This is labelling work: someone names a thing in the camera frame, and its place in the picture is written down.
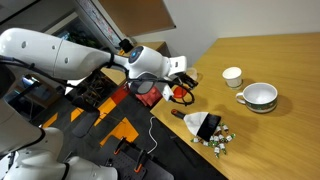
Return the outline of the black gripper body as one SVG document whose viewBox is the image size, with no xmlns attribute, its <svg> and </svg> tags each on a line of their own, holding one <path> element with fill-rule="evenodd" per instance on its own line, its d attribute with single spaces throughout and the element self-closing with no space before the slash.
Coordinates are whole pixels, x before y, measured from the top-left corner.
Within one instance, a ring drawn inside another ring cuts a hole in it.
<svg viewBox="0 0 320 180">
<path fill-rule="evenodd" d="M 178 73 L 177 75 L 174 76 L 174 78 L 169 78 L 169 79 L 164 79 L 163 82 L 166 84 L 165 88 L 169 93 L 169 99 L 170 100 L 177 100 L 177 99 L 184 99 L 185 96 L 192 96 L 192 92 L 191 92 L 191 88 L 183 83 L 180 79 L 180 75 L 182 73 Z M 173 95 L 173 91 L 176 87 L 182 87 L 183 89 L 185 89 L 187 91 L 187 94 L 183 97 L 183 98 L 174 98 Z"/>
</svg>

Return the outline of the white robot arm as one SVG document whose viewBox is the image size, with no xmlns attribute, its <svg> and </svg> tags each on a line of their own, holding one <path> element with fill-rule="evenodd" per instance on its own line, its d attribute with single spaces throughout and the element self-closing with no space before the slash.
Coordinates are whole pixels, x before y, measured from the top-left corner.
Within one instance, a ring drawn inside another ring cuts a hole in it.
<svg viewBox="0 0 320 180">
<path fill-rule="evenodd" d="M 10 28 L 1 34 L 0 56 L 3 95 L 31 71 L 61 83 L 83 79 L 108 67 L 124 70 L 129 88 L 136 93 L 145 94 L 157 87 L 164 98 L 169 98 L 172 91 L 168 84 L 187 70 L 184 56 L 168 58 L 146 46 L 138 46 L 124 57 L 22 28 Z M 0 102 L 0 108 L 0 153 L 18 154 L 3 180 L 118 179 L 115 168 L 78 156 L 58 162 L 63 144 L 61 130 L 32 125 L 6 101 Z"/>
</svg>

